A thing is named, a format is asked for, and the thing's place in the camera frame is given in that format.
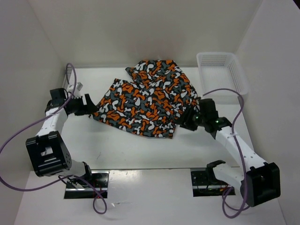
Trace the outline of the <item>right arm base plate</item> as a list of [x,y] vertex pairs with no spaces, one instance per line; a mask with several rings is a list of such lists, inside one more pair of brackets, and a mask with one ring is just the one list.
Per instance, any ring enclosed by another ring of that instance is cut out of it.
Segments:
[[190,170],[193,197],[221,196],[231,186],[223,181],[211,183],[207,177],[205,168]]

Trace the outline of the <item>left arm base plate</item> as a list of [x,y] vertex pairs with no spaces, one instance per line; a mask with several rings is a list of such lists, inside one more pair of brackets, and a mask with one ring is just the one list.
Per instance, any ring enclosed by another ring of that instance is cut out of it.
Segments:
[[[101,192],[103,198],[107,198],[109,171],[92,170],[91,179],[88,181],[98,192]],[[90,186],[82,181],[65,181],[64,199],[93,199],[97,193]]]

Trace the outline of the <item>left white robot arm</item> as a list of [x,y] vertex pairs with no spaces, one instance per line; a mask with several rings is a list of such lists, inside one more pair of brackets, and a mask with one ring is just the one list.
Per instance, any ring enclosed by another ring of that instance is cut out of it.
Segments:
[[38,177],[69,176],[73,183],[89,187],[94,181],[90,167],[71,158],[61,132],[69,115],[90,115],[97,107],[89,94],[82,96],[78,89],[57,88],[50,90],[50,95],[46,120],[39,132],[25,143],[35,174]]

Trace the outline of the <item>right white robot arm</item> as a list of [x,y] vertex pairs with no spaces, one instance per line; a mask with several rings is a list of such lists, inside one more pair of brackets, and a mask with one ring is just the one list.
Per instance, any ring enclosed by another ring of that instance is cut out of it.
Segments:
[[223,160],[207,164],[205,177],[210,184],[227,183],[241,194],[249,207],[280,197],[280,169],[277,164],[268,163],[257,155],[234,131],[233,124],[226,117],[219,116],[211,98],[200,99],[195,107],[188,106],[177,123],[191,131],[203,127],[241,167],[242,171],[237,172]]

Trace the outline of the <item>orange camo patterned shorts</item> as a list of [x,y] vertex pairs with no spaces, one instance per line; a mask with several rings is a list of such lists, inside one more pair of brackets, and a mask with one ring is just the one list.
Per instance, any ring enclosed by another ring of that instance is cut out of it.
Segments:
[[197,105],[188,77],[173,60],[142,60],[125,71],[132,81],[114,79],[91,117],[134,135],[172,139],[176,121]]

